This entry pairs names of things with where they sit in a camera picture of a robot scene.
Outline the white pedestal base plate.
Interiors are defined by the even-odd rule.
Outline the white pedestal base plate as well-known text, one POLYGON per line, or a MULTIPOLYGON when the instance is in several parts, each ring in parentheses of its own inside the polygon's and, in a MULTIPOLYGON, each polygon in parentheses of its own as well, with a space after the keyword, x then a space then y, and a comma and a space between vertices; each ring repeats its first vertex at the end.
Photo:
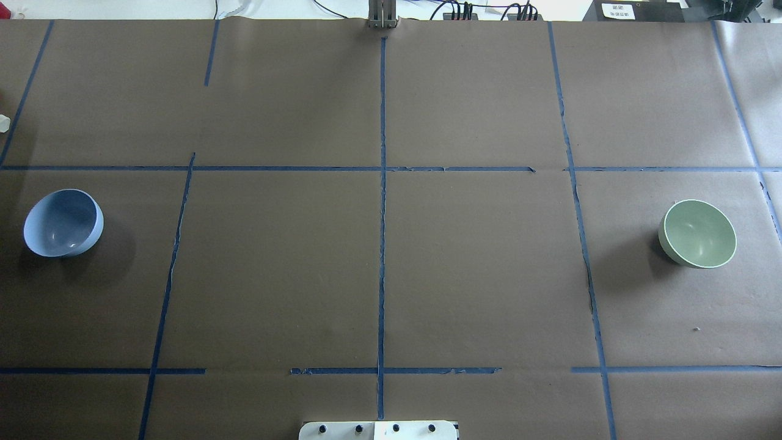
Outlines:
POLYGON ((307 422, 299 439, 459 439, 458 424, 447 420, 307 422))

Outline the black box with label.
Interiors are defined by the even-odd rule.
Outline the black box with label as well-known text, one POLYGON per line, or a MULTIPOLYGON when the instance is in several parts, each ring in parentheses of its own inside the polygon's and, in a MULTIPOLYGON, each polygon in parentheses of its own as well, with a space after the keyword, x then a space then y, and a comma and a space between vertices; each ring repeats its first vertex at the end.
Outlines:
POLYGON ((678 2, 592 1, 583 22, 636 21, 644 23, 684 23, 678 2))

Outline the aluminium frame post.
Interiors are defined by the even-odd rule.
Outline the aluminium frame post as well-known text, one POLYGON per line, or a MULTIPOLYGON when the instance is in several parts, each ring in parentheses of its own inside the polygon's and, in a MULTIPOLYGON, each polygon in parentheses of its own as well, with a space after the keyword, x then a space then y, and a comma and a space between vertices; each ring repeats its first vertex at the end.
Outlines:
POLYGON ((398 25, 397 0, 369 0, 368 27, 372 29, 393 29, 398 25))

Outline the black power strip right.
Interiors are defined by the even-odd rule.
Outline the black power strip right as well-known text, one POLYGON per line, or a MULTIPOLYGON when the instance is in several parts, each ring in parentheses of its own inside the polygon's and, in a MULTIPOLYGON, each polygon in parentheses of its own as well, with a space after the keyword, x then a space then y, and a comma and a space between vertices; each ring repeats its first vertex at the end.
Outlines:
POLYGON ((501 21, 542 21, 539 10, 531 2, 512 3, 502 9, 501 21))

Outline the blue bowl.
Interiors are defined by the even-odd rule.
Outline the blue bowl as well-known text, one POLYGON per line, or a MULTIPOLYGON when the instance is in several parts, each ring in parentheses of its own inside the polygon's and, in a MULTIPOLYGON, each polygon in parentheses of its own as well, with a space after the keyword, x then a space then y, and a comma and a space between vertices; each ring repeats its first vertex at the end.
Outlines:
POLYGON ((105 226, 95 198, 80 189, 52 192, 28 212, 23 225, 27 248, 41 257, 75 257, 92 248, 105 226))

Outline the black power strip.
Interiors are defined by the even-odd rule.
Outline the black power strip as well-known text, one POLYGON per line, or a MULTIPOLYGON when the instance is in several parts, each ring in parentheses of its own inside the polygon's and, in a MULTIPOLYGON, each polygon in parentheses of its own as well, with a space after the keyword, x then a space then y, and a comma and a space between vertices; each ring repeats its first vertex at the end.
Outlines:
POLYGON ((443 2, 433 12, 432 16, 430 17, 430 20, 433 20, 435 17, 435 13, 441 11, 441 9, 442 9, 442 19, 444 21, 477 21, 478 20, 478 14, 475 11, 475 4, 469 2, 457 2, 457 1, 443 2))
POLYGON ((531 2, 512 3, 502 9, 501 21, 542 21, 539 10, 531 2))

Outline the green bowl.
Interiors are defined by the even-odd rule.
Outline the green bowl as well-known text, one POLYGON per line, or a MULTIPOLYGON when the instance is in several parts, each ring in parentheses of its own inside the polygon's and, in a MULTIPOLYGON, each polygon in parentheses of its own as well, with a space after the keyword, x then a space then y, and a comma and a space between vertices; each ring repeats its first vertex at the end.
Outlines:
POLYGON ((665 212, 657 241, 670 260, 688 268, 719 268, 731 262, 737 250, 731 220, 697 199, 680 200, 665 212))

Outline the black power strip left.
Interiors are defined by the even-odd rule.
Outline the black power strip left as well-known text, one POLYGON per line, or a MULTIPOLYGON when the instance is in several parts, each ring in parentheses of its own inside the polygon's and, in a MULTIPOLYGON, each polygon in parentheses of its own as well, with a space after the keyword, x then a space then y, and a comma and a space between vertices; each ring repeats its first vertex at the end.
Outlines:
POLYGON ((435 17, 435 13, 441 11, 441 9, 442 9, 442 19, 444 21, 477 21, 478 20, 478 14, 475 11, 475 4, 469 2, 457 2, 457 1, 443 2, 433 12, 432 16, 430 17, 430 20, 433 20, 435 17))

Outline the small white cap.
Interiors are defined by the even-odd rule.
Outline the small white cap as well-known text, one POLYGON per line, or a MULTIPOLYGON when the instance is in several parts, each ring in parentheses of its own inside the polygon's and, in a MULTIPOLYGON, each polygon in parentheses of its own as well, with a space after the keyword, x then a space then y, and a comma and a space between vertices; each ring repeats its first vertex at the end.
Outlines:
POLYGON ((4 114, 0 115, 0 133, 7 133, 10 129, 11 119, 4 114))

